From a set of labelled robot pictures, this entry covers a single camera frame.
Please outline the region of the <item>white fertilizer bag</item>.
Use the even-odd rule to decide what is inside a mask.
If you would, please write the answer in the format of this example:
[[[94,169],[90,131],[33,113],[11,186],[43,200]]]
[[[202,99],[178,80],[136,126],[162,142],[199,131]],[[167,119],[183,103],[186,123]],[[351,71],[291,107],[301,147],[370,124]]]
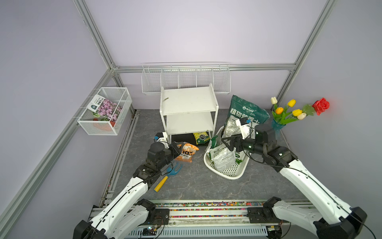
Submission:
[[[240,129],[239,127],[236,125],[235,121],[239,119],[239,118],[236,118],[235,116],[231,115],[229,118],[228,118],[228,122],[226,123],[226,126],[225,126],[225,129],[223,131],[223,135],[222,135],[222,138],[224,137],[230,137],[232,135],[235,135],[235,134],[241,134],[240,132]],[[253,130],[252,132],[252,136],[249,137],[249,138],[252,138],[254,139],[255,138],[255,132]]]

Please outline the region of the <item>orange packet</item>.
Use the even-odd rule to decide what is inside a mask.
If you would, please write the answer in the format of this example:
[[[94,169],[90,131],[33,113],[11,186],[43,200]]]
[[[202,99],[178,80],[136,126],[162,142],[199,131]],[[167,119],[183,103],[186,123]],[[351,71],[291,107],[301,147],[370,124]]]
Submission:
[[[200,149],[193,144],[185,142],[184,144],[178,146],[181,147],[181,154],[175,158],[177,161],[192,162],[193,155],[196,154]]]

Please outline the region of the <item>white green small bag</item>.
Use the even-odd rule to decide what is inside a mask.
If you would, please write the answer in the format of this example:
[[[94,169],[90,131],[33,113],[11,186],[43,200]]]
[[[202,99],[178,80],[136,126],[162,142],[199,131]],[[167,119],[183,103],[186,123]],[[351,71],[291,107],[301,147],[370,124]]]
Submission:
[[[223,144],[221,142],[221,136],[220,135],[215,135],[210,143],[209,143],[209,146],[208,146],[208,149],[206,150],[207,154],[210,156],[210,149],[214,148],[214,147],[217,147],[219,145]]]

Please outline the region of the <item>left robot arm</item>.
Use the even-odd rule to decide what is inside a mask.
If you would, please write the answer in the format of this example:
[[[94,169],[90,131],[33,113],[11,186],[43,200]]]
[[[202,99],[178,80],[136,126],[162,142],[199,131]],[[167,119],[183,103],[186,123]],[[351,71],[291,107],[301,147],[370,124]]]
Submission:
[[[155,220],[154,203],[141,199],[162,175],[162,168],[171,165],[182,152],[179,142],[155,142],[150,145],[147,157],[134,172],[125,188],[116,198],[89,222],[80,221],[73,233],[74,239],[124,239],[136,227]]]

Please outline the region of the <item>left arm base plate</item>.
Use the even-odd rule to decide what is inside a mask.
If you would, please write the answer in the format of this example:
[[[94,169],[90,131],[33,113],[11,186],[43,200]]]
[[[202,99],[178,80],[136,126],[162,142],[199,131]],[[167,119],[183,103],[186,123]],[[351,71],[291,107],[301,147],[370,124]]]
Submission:
[[[168,225],[170,219],[169,209],[154,209],[148,213],[146,220],[138,226]]]

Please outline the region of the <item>black rose soil bag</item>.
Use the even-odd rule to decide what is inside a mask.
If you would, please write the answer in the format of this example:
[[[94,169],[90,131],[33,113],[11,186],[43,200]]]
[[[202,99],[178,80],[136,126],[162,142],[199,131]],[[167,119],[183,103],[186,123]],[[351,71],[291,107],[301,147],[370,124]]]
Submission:
[[[235,164],[235,153],[230,151],[226,145],[221,144],[210,149],[210,159],[215,169],[221,172]]]

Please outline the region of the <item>green yellow packet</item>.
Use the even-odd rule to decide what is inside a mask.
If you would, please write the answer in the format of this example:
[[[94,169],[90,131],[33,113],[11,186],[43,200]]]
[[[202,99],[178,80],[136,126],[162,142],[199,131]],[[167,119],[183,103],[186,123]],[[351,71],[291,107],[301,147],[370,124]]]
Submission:
[[[205,132],[195,132],[193,133],[193,136],[195,138],[195,142],[197,145],[205,145],[210,142],[210,136],[209,134]]]

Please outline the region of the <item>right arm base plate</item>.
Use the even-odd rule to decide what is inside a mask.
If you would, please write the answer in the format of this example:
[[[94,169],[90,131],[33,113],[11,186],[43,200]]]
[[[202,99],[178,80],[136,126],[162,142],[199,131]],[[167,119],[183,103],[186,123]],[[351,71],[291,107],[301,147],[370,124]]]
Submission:
[[[251,224],[278,224],[288,221],[278,219],[273,210],[264,207],[250,207],[247,209],[247,218]]]

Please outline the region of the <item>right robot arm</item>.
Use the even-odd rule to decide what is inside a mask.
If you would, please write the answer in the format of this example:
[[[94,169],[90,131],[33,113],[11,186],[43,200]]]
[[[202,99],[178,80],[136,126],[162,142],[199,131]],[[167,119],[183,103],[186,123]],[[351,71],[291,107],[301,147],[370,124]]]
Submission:
[[[317,209],[314,213],[273,197],[263,208],[279,220],[295,224],[319,239],[354,239],[365,227],[367,213],[351,207],[319,182],[298,157],[277,143],[276,133],[269,124],[255,126],[251,136],[242,134],[223,137],[222,143],[231,151],[258,154],[263,164],[272,167],[288,179]]]

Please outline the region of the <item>tall green soil bag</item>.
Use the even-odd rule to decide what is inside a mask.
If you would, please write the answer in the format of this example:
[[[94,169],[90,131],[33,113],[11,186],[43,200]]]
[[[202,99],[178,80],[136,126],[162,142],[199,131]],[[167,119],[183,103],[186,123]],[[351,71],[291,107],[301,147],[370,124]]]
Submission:
[[[237,119],[248,118],[258,124],[263,124],[270,118],[266,110],[236,95],[231,98],[227,121],[231,116]]]

